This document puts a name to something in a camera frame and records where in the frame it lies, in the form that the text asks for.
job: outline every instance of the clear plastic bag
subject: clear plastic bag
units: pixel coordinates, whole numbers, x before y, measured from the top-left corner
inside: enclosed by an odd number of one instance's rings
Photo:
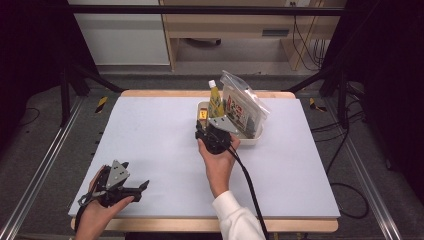
[[[223,71],[220,80],[225,114],[246,138],[258,138],[271,110],[243,79]]]

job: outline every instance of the black cable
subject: black cable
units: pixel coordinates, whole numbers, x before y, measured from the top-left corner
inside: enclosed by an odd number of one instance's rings
[[[336,160],[337,155],[339,154],[340,150],[342,149],[344,142],[347,139],[347,135],[349,134],[349,124],[347,124],[347,125],[348,125],[348,127],[346,129],[345,136],[343,137],[342,142],[340,143],[339,147],[336,150],[336,153],[334,154],[333,158],[331,159],[330,164],[328,165],[327,169],[325,170],[325,174],[327,176],[328,176],[328,173],[330,172],[331,167],[333,166],[334,161]]]
[[[96,177],[96,180],[94,181],[93,186],[89,189],[88,193],[85,195],[86,198],[84,199],[84,202],[82,202],[82,205],[78,209],[77,215],[75,216],[75,224],[74,224],[74,231],[77,232],[79,228],[79,224],[81,221],[82,214],[84,213],[85,209],[87,208],[88,204],[93,200],[93,192],[96,190],[97,183],[100,180],[100,177],[103,175],[105,169],[104,167],[100,170],[99,174]]]
[[[297,26],[296,15],[295,15],[295,16],[293,16],[293,17],[294,17],[294,26],[295,26],[295,28],[296,28],[296,30],[297,30],[297,34],[299,35],[300,39],[302,40],[303,46],[305,47],[306,52],[307,52],[307,53],[308,53],[308,55],[309,55],[309,58],[312,60],[312,62],[315,64],[315,66],[319,67],[319,66],[318,66],[318,64],[314,61],[314,59],[313,59],[313,57],[312,57],[311,53],[309,52],[309,46],[307,46],[307,45],[306,45],[306,41],[303,39],[302,34],[300,33],[299,27]],[[310,32],[311,32],[311,28],[312,28],[312,25],[311,25],[311,27],[309,28],[308,35],[309,35],[309,34],[310,34]]]
[[[350,213],[347,213],[347,212],[343,211],[343,209],[339,209],[339,211],[340,211],[342,214],[346,215],[347,217],[354,218],[354,219],[363,219],[363,218],[365,218],[365,217],[368,215],[368,213],[369,213],[369,211],[370,211],[370,206],[369,206],[368,200],[367,200],[367,198],[364,196],[364,194],[362,194],[362,193],[361,193],[358,189],[356,189],[356,188],[354,188],[354,187],[352,187],[352,186],[350,186],[350,185],[348,185],[348,184],[345,184],[345,183],[337,183],[337,182],[330,183],[330,186],[342,186],[342,187],[349,188],[349,189],[353,190],[354,192],[356,192],[359,196],[361,196],[361,198],[362,198],[362,199],[364,200],[364,202],[365,202],[365,212],[364,212],[363,214],[360,214],[360,215],[353,215],[353,214],[350,214]]]
[[[331,138],[322,139],[322,140],[315,140],[315,142],[316,142],[316,143],[318,143],[318,142],[328,142],[328,141],[334,140],[334,139],[336,139],[336,138],[338,138],[338,137],[340,137],[340,136],[343,136],[344,134],[346,134],[346,132],[344,132],[344,133],[340,133],[339,135],[334,136],[334,137],[331,137]]]
[[[318,43],[321,42],[320,45],[320,52],[319,54],[317,54],[318,52]],[[314,50],[313,50],[313,56],[314,59],[313,61],[316,62],[316,64],[318,65],[318,67],[321,69],[322,67],[322,63],[324,62],[324,51],[325,51],[325,39],[316,39],[315,43],[314,43]]]
[[[353,121],[351,122],[352,124],[353,124],[353,123],[355,123],[355,122],[357,122],[357,121],[359,121],[359,120],[364,120],[364,119],[365,119],[364,111],[361,111],[361,112],[359,112],[359,113],[361,113],[361,114],[362,114],[362,116],[361,116],[360,118],[357,118],[357,119],[353,120]]]
[[[294,23],[293,23],[293,32],[292,32],[293,37],[292,37],[292,41],[293,41],[293,47],[294,47],[294,50],[296,50],[297,54],[299,55],[300,61],[302,61],[303,66],[304,66],[306,69],[308,69],[309,71],[318,71],[319,69],[311,69],[311,68],[307,67],[307,66],[306,66],[306,64],[305,64],[305,62],[303,61],[303,57],[302,57],[302,55],[300,54],[299,50],[297,50],[296,43],[294,42],[294,33],[296,32],[296,29],[297,29],[297,30],[298,30],[298,32],[299,32],[299,29],[297,28],[296,15],[294,15],[293,17],[294,17]],[[302,42],[303,42],[302,35],[300,34],[300,32],[299,32],[298,34],[299,34],[299,36],[300,36],[300,38],[302,39]],[[306,48],[306,51],[308,52],[309,57],[311,57],[311,55],[310,55],[310,53],[309,53],[309,51],[308,51],[308,48]]]
[[[246,180],[247,180],[247,185],[249,186],[250,195],[252,196],[253,204],[255,205],[256,214],[258,214],[258,219],[259,219],[259,223],[261,224],[262,232],[264,233],[265,239],[269,240],[268,230],[266,228],[261,209],[259,208],[259,203],[258,203],[258,199],[256,198],[255,188],[253,187],[252,179],[250,178],[249,172],[247,171],[246,167],[241,162],[241,159],[238,156],[236,149],[232,145],[230,146],[224,145],[221,139],[219,139],[215,134],[211,132],[209,132],[209,134],[211,134],[234,157],[234,159],[239,163],[241,169],[243,170],[244,176],[246,177]]]
[[[323,41],[323,46],[322,46],[322,51],[321,51],[321,66],[322,66],[322,64],[324,64],[325,52],[326,52],[325,45],[327,44],[325,42],[325,40],[322,40],[322,41]]]
[[[353,102],[351,102],[351,103],[349,103],[349,105],[346,107],[347,109],[348,109],[348,107],[350,106],[350,105],[352,105],[353,103],[356,103],[357,101],[353,101]],[[346,118],[347,119],[349,119],[350,117],[348,117],[347,116],[347,112],[348,111],[345,111],[345,114],[346,114]],[[341,148],[342,148],[342,146],[343,146],[343,144],[344,144],[344,142],[346,141],[346,139],[347,139],[347,136],[348,136],[348,134],[349,134],[349,129],[350,129],[350,123],[348,122],[348,124],[347,124],[347,127],[346,127],[346,132],[345,132],[345,136],[343,137],[343,140],[342,140],[342,142],[340,143],[340,145],[339,145],[339,147],[337,148],[337,151],[336,151],[336,153],[334,154],[334,156],[333,156],[333,158],[331,159],[331,161],[330,161],[330,164],[328,165],[328,167],[327,167],[327,169],[326,169],[326,171],[325,171],[325,174],[327,175],[327,177],[328,177],[328,174],[329,174],[329,172],[330,172],[330,169],[331,169],[331,167],[332,167],[332,165],[333,165],[333,163],[335,162],[335,160],[336,160],[336,157],[337,157],[337,155],[339,154],[339,152],[340,152],[340,150],[341,150]],[[330,186],[343,186],[343,187],[347,187],[347,188],[349,188],[349,189],[351,189],[351,190],[353,190],[353,191],[355,191],[356,193],[358,193],[360,196],[361,196],[361,198],[364,200],[364,202],[365,202],[365,212],[363,213],[363,214],[361,214],[361,215],[353,215],[353,214],[349,214],[349,213],[347,213],[347,212],[345,212],[345,211],[343,211],[342,209],[339,209],[339,211],[340,211],[340,213],[342,213],[342,214],[344,214],[345,216],[347,216],[347,217],[350,217],[350,218],[354,218],[354,219],[362,219],[362,218],[365,218],[367,215],[368,215],[368,213],[369,213],[369,203],[368,203],[368,201],[367,201],[367,198],[358,190],[358,189],[356,189],[356,188],[354,188],[354,187],[352,187],[352,186],[350,186],[350,185],[348,185],[348,184],[345,184],[345,183],[337,183],[337,182],[335,182],[335,183],[330,183]]]
[[[356,88],[352,87],[350,82],[347,82],[347,92],[349,93],[349,96],[353,99],[355,99],[354,97],[356,97],[356,99],[362,99],[365,95],[363,92],[360,92]]]
[[[350,116],[348,119],[352,119],[352,118],[359,116],[363,113],[364,113],[364,111],[359,111],[359,112],[353,114],[352,116]],[[335,123],[331,123],[331,124],[328,124],[328,125],[325,125],[325,126],[311,128],[311,132],[312,133],[326,132],[326,131],[330,131],[330,130],[337,128],[339,125],[340,125],[340,122],[335,122]]]
[[[26,123],[22,123],[22,124],[19,124],[18,125],[18,127],[23,127],[23,126],[25,126],[25,125],[28,125],[28,124],[30,124],[30,123],[32,123],[32,122],[34,122],[39,116],[40,116],[40,110],[38,110],[37,108],[26,108],[26,110],[35,110],[36,112],[37,112],[37,116],[35,116],[31,121],[29,121],[29,122],[26,122]]]

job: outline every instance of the bottle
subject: bottle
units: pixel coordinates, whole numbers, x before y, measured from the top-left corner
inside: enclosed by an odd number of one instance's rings
[[[222,105],[221,96],[219,95],[219,90],[215,84],[215,80],[209,81],[209,87],[211,88],[211,97],[208,106],[208,117],[222,117],[224,116],[224,105]]]

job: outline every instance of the wooden table edge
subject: wooden table edge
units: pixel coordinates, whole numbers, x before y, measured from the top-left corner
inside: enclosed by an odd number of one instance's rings
[[[266,219],[269,232],[335,232],[336,218]],[[75,218],[71,221],[74,229]],[[112,219],[108,231],[120,232],[220,232],[217,218],[121,218]]]
[[[255,91],[259,98],[295,99],[291,92]],[[203,90],[126,90],[121,97],[209,97],[210,91]]]

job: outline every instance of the white table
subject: white table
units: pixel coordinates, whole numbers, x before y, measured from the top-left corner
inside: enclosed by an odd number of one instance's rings
[[[125,187],[150,180],[139,203],[113,219],[107,230],[219,231],[213,196],[194,138],[197,104],[209,92],[127,91],[118,99],[84,182],[114,159],[129,162]],[[290,93],[258,92],[272,112],[255,146],[240,146],[270,232],[333,232],[340,216],[302,106]],[[242,206],[252,198],[236,164],[230,189]]]

